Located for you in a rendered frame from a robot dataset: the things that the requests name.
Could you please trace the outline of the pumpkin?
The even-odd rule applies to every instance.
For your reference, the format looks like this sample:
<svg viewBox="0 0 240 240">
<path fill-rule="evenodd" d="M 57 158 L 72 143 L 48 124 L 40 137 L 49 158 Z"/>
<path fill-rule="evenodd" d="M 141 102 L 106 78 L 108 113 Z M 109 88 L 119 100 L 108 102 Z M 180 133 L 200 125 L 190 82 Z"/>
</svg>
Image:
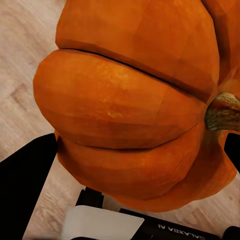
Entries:
<svg viewBox="0 0 240 240">
<path fill-rule="evenodd" d="M 164 213 L 234 180 L 240 0 L 66 0 L 55 43 L 33 94 L 81 185 Z"/>
</svg>

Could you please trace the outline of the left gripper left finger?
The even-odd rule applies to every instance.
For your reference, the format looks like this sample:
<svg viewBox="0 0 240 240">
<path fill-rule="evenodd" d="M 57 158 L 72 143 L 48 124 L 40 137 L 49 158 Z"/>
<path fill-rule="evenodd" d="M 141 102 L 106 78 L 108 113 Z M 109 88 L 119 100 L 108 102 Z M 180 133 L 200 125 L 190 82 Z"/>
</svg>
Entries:
<svg viewBox="0 0 240 240">
<path fill-rule="evenodd" d="M 0 162 L 0 240 L 22 240 L 56 154 L 50 133 Z"/>
</svg>

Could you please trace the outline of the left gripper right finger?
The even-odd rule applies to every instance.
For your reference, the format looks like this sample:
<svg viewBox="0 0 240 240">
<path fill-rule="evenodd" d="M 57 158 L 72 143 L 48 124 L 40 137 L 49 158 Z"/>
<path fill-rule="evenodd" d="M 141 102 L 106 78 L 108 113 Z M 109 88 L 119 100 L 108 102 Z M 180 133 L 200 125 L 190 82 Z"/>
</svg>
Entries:
<svg viewBox="0 0 240 240">
<path fill-rule="evenodd" d="M 240 173 L 240 135 L 229 133 L 227 135 L 224 151 Z"/>
</svg>

